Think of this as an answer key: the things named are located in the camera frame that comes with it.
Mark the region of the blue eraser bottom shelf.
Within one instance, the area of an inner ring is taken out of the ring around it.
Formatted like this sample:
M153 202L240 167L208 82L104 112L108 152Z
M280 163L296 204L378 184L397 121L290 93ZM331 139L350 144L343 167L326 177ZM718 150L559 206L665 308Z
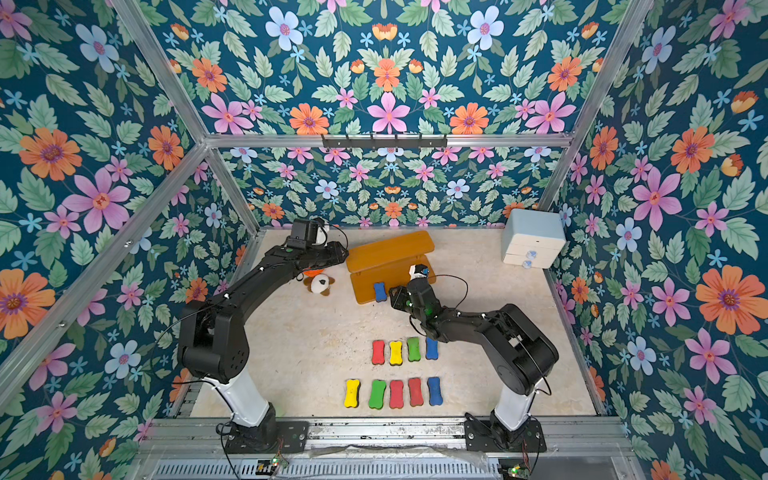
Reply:
M439 358L439 347L438 342L432 338L426 338L425 339L425 359L434 361Z
M375 293L375 301L377 303L386 302L388 298L388 292L384 282L376 282L373 285Z

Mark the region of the blue eraser shelf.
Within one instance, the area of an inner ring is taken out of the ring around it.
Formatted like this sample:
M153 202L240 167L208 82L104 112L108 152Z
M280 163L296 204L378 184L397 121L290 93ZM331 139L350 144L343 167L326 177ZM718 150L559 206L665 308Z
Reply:
M388 298L388 292L384 282L376 282L373 285L375 293L375 301L377 303L386 302Z
M434 361L439 358L439 347L438 342L432 338L426 338L425 339L425 359Z
M427 388L430 406L441 406L444 403L441 389L441 380L439 377L429 377L427 379Z

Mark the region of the green eraser bottom shelf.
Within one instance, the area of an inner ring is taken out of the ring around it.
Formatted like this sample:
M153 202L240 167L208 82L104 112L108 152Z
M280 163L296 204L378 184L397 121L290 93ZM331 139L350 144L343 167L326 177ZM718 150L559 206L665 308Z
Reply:
M418 337L410 337L406 340L407 358L409 362L419 362L422 358L421 343Z

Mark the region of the green eraser shelf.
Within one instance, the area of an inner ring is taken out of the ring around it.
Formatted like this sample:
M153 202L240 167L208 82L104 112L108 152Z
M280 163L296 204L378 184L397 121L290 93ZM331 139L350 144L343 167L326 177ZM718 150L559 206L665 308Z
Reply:
M381 410L384 407L384 399L387 388L387 382L384 380L373 380L368 401L368 406L373 410Z
M422 358L421 343L418 337L410 337L406 340L407 358L409 362L419 362Z

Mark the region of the yellow eraser bottom shelf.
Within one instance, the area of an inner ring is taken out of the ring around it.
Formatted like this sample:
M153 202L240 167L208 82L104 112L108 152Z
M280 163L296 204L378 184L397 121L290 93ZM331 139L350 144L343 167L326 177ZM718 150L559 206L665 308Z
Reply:
M389 343L389 364L391 366L401 366L403 364L403 343L401 341L391 341Z

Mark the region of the yellow eraser shelf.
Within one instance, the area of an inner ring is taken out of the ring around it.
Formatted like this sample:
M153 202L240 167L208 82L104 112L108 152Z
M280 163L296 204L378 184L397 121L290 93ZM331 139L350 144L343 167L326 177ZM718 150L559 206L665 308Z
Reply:
M344 407L355 409L359 407L359 392L361 382L359 379L348 379L345 383Z
M391 341L389 343L389 364L391 366L401 366L403 364L403 343L401 341Z

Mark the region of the red eraser bottom shelf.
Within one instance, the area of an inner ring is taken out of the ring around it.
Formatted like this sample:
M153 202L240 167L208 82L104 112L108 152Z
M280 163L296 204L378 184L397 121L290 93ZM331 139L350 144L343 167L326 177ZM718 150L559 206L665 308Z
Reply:
M384 340L374 340L372 342L371 363L373 365L384 365L386 362L386 342Z

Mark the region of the red eraser shelf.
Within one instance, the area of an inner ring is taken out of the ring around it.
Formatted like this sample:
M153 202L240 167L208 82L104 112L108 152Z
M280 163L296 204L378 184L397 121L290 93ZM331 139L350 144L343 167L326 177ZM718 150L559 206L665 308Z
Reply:
M374 340L372 342L371 363L373 365L384 365L386 362L386 342L384 340Z
M404 383L402 380L391 380L389 384L389 408L399 410L404 407Z
M409 404L411 407L424 405L422 381L420 378L409 378L407 381L409 392Z

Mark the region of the red eraser top shelf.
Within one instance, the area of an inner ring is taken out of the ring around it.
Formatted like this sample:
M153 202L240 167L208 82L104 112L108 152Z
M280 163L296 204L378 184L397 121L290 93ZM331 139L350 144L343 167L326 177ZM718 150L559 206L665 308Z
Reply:
M424 405L422 381L420 378L409 378L407 381L409 392L409 404L411 407Z
M404 383L402 380L391 380L389 384L389 408L399 410L404 407Z

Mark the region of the blue eraser top shelf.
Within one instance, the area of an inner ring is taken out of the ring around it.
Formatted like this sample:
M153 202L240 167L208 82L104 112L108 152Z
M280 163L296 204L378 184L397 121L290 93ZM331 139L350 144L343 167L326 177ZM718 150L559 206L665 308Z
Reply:
M427 388L430 406L441 406L444 403L441 389L441 380L439 377L429 377L427 379Z

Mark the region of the green eraser top shelf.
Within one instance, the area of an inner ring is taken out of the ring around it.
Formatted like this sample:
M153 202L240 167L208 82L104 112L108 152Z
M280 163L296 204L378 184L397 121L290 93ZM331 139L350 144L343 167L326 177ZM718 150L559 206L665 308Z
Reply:
M373 410L381 410L384 407L384 399L387 388L387 382L384 380L373 380L368 401L368 406Z

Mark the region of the yellow eraser top shelf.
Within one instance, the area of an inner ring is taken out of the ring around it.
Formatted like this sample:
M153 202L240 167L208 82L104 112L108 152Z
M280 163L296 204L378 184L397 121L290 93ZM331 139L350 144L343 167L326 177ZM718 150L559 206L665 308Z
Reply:
M344 407L355 409L359 407L359 392L361 382L359 379L348 379L345 383Z

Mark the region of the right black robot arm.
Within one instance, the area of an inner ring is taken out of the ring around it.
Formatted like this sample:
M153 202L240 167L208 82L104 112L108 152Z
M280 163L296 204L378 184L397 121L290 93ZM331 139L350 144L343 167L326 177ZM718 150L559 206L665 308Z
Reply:
M491 424L507 433L521 429L542 384L559 360L550 339L516 305L470 313L443 305L429 280L414 278L389 291L390 304L420 324L427 338L480 346L503 384Z

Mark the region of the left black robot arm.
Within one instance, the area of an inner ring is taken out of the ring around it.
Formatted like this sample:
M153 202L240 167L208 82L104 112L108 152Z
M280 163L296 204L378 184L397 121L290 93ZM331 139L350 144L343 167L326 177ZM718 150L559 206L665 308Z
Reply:
M344 263L345 245L332 241L333 227L315 217L293 222L283 243L228 289L208 300L191 300L180 319L178 362L209 381L232 413L236 431L250 439L277 434L274 406L258 392L247 372L250 348L245 322L280 287L310 270Z

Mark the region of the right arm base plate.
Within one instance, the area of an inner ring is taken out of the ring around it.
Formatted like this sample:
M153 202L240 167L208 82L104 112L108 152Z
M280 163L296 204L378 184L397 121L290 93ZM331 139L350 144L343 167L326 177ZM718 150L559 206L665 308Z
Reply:
M466 413L463 426L468 451L528 454L547 450L542 425L535 417L529 417L518 429L509 430L494 414L480 419Z

